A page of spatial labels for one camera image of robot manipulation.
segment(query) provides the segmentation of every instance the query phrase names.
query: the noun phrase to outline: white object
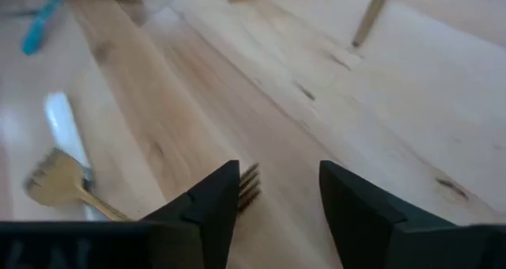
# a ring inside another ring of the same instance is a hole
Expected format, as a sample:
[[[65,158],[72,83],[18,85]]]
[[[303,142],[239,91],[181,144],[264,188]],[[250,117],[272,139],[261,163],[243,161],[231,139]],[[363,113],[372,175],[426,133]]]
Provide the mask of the white object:
[[[50,93],[44,103],[44,111],[56,146],[81,163],[83,167],[90,169],[91,165],[77,131],[67,95],[61,92]],[[91,172],[86,172],[85,179],[93,182],[91,174]],[[104,220],[104,216],[89,205],[85,205],[85,216],[89,221]]]

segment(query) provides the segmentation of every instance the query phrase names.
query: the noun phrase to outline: fork tines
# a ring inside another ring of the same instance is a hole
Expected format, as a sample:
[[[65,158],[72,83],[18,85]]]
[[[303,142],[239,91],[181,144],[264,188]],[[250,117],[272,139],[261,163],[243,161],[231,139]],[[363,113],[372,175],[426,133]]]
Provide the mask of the fork tines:
[[[62,154],[65,154],[65,153],[63,151],[57,149],[56,147],[54,147],[51,150],[51,152],[49,152],[46,155],[46,157],[44,158],[44,160],[41,161],[41,162],[39,162],[39,168],[42,169],[42,168],[51,166],[55,162],[55,159],[58,158]]]
[[[253,200],[260,194],[260,171],[259,164],[250,166],[240,177],[239,202],[237,210],[243,212]]]
[[[40,187],[40,184],[37,183],[37,181],[35,181],[31,176],[23,182],[23,188],[27,191],[37,186]]]

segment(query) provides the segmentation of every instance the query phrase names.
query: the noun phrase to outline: wood grain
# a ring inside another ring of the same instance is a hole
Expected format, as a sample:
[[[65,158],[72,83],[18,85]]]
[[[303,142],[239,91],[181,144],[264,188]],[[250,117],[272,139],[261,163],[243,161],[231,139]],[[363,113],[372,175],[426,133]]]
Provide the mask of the wood grain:
[[[175,2],[347,168],[453,222],[502,220],[501,48],[395,3],[359,53],[348,43],[368,0]]]
[[[13,199],[10,190],[8,165],[9,158],[7,157],[5,144],[2,131],[2,137],[0,137],[0,221],[9,221],[13,219]]]
[[[399,0],[431,18],[506,47],[503,0]]]
[[[69,0],[29,59],[18,47],[29,21],[6,22],[13,217],[82,218],[17,190],[53,144],[43,97],[63,90],[98,196],[133,219],[228,159],[259,162],[262,195],[237,221],[230,267],[341,267],[319,200],[322,159],[452,222],[503,222],[500,37],[401,1],[360,52],[349,43],[368,0]]]

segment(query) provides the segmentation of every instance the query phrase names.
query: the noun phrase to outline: blue plastic handle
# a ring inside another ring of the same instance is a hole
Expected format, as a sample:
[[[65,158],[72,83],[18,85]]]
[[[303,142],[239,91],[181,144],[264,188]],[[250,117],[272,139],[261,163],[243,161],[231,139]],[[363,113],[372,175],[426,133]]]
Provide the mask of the blue plastic handle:
[[[47,19],[54,13],[62,1],[63,0],[48,0],[47,4],[36,15],[35,20],[21,43],[21,50],[26,55],[33,55],[40,49]]]

